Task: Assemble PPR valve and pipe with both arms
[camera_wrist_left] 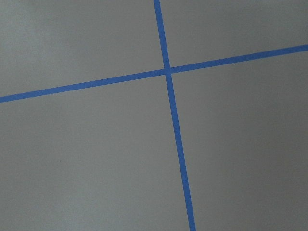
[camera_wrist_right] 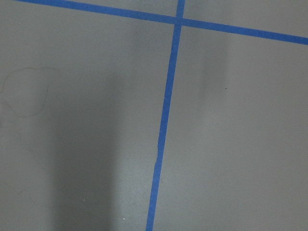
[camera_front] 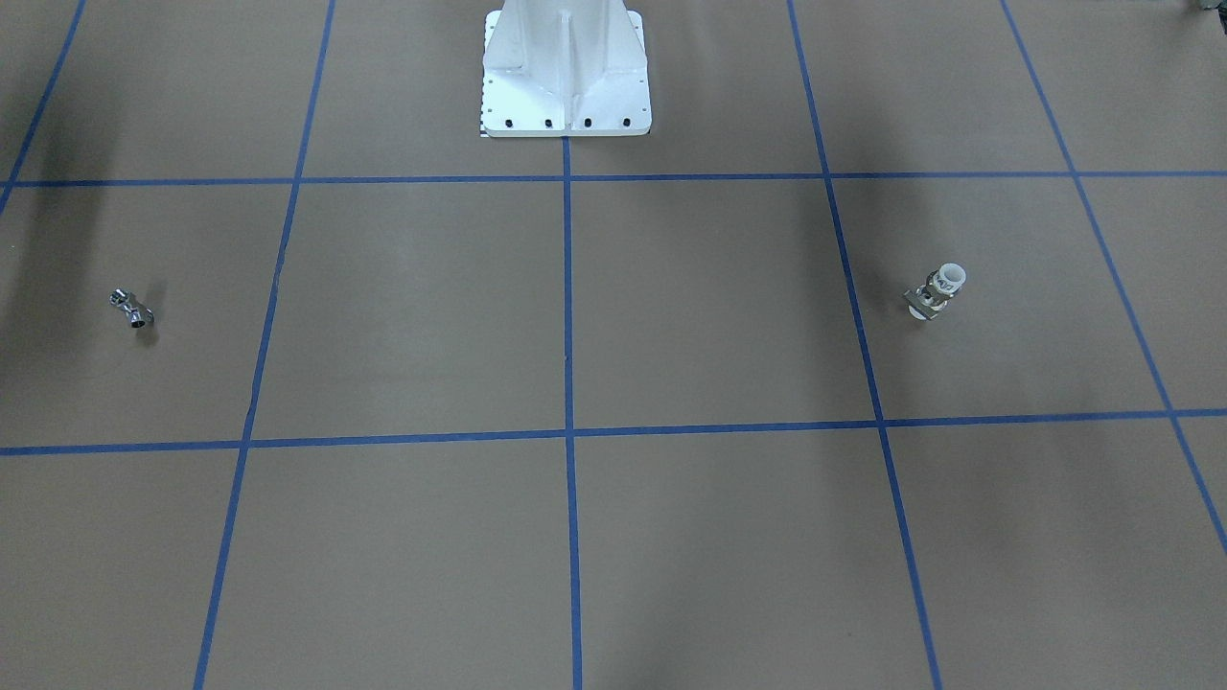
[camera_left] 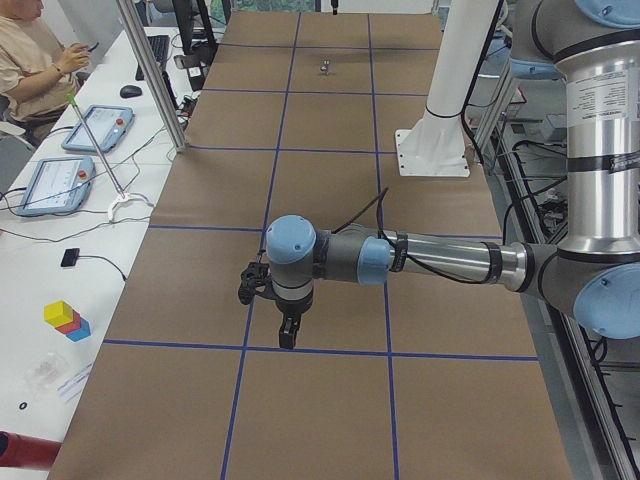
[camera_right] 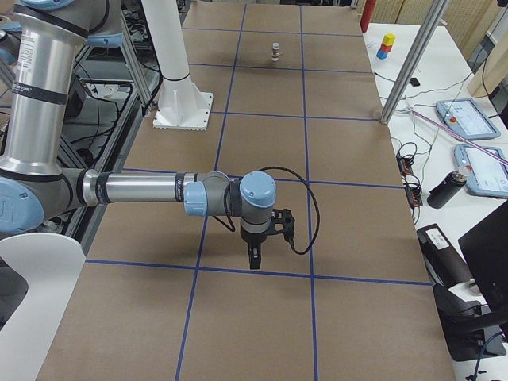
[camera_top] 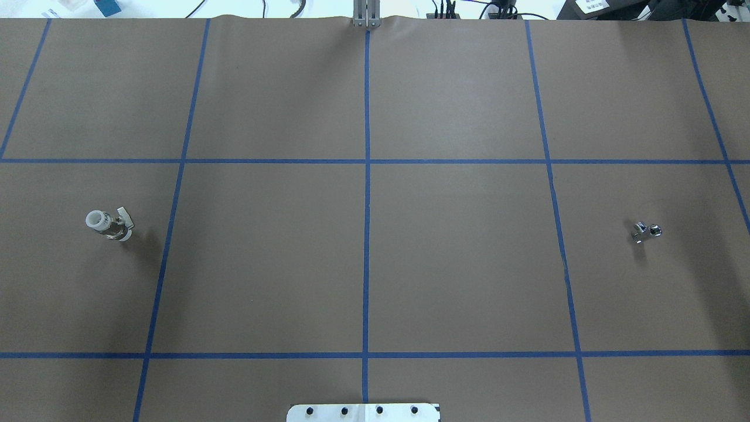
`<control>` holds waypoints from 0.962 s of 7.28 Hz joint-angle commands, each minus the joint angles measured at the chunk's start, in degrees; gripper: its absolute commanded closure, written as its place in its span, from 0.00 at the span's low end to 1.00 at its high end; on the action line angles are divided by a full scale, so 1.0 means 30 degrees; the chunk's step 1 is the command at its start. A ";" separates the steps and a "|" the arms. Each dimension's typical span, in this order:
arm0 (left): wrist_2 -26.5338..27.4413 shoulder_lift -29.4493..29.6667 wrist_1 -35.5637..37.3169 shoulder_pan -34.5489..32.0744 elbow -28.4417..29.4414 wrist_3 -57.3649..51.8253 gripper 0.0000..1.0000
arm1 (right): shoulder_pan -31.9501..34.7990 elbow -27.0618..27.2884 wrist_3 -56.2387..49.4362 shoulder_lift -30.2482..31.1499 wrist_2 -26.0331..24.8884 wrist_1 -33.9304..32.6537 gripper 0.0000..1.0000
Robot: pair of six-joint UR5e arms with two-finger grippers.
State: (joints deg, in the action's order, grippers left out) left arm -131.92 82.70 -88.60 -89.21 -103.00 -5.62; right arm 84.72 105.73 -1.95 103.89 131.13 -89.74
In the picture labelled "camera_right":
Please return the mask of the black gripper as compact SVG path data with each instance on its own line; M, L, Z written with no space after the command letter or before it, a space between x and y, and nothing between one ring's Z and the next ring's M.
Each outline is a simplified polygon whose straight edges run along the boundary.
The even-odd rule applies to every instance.
M273 232L268 229L262 233L250 233L249 231L241 228L241 238L248 246L248 260L249 268L251 270L259 270L261 268L261 245Z

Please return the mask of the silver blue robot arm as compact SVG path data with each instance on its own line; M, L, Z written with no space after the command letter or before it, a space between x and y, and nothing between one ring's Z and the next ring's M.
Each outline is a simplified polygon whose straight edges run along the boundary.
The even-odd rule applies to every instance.
M115 202L180 202L190 216L238 217L249 266L274 233L276 185L262 171L242 179L212 171L124 175L63 169L57 162L75 50L117 47L123 38L119 1L19 1L21 23L13 107L1 157L1 231L14 235L82 206Z

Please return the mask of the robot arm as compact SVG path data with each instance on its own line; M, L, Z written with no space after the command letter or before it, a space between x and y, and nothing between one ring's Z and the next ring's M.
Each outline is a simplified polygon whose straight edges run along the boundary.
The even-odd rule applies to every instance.
M19 22L1 23L1 59L9 65L17 62L22 27Z

